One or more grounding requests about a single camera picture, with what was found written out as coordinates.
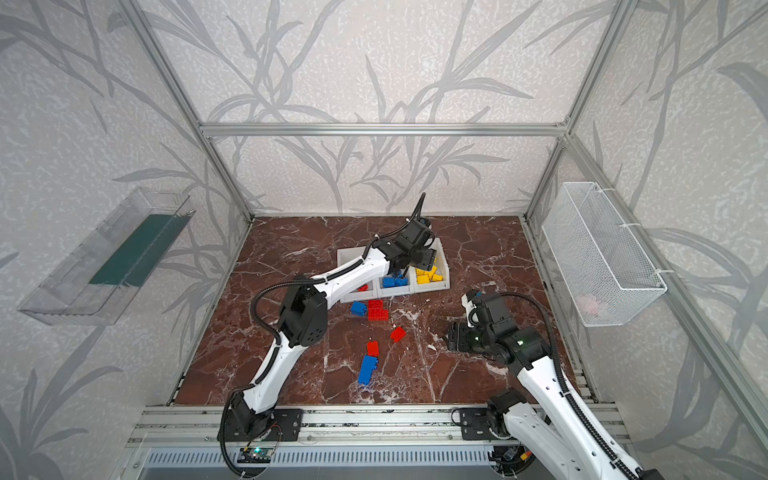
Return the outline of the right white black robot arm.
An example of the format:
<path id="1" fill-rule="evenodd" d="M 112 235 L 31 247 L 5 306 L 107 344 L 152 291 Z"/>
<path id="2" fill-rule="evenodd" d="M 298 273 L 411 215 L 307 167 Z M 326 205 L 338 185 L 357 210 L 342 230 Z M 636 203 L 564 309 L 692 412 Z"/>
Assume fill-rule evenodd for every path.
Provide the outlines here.
<path id="1" fill-rule="evenodd" d="M 507 306 L 511 293 L 470 290 L 462 297 L 463 322 L 452 323 L 446 344 L 508 368 L 521 389 L 491 397 L 484 409 L 463 408 L 458 426 L 465 440 L 513 440 L 515 455 L 491 457 L 501 475 L 516 475 L 539 461 L 557 479 L 658 479 L 615 440 L 576 392 L 562 368 L 552 322 L 529 297 L 546 332 L 523 327 Z"/>

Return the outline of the red small brick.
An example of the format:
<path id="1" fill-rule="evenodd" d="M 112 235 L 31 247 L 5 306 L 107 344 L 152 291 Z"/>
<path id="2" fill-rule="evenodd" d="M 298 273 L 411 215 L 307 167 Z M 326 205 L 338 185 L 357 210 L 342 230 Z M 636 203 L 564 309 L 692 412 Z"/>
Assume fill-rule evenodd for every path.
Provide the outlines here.
<path id="1" fill-rule="evenodd" d="M 393 342 L 399 342 L 406 336 L 406 331 L 402 327 L 396 327 L 390 334 Z"/>
<path id="2" fill-rule="evenodd" d="M 369 341 L 366 345 L 366 354 L 371 357 L 378 357 L 380 355 L 379 343 L 377 341 Z"/>

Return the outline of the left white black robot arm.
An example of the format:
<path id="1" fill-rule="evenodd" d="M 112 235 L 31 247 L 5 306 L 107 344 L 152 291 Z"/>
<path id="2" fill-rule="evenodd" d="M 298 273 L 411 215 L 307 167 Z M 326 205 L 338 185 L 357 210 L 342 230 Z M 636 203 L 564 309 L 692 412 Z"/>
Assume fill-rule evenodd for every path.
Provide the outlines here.
<path id="1" fill-rule="evenodd" d="M 311 277 L 272 285 L 249 304 L 253 323 L 264 328 L 273 342 L 252 380 L 228 395 L 217 434 L 220 444 L 250 441 L 267 434 L 274 423 L 274 409 L 289 374 L 301 355 L 318 343 L 328 327 L 328 311 L 342 297 L 362 285 L 409 267 L 429 269 L 436 251 L 431 222 L 416 214 L 395 231 L 375 237 L 362 254 L 342 266 Z M 258 303 L 267 294 L 284 288 L 277 324 L 266 323 Z"/>

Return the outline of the red long studded brick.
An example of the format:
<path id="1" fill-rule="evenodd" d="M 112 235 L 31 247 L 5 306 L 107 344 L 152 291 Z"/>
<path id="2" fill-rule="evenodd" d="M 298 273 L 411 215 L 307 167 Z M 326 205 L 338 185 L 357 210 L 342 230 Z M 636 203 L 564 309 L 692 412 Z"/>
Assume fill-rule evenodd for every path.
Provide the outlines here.
<path id="1" fill-rule="evenodd" d="M 367 311 L 367 319 L 369 321 L 388 321 L 389 310 L 384 308 L 370 308 Z"/>

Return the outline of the blue long brick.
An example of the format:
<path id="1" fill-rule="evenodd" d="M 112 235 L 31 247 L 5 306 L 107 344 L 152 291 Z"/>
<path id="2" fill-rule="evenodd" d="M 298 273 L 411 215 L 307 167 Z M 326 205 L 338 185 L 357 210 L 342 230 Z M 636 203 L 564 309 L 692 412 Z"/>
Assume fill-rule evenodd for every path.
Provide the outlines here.
<path id="1" fill-rule="evenodd" d="M 358 383 L 360 385 L 368 385 L 371 382 L 373 372 L 377 369 L 378 358 L 375 356 L 365 355 L 362 360 L 360 372 L 358 375 Z"/>

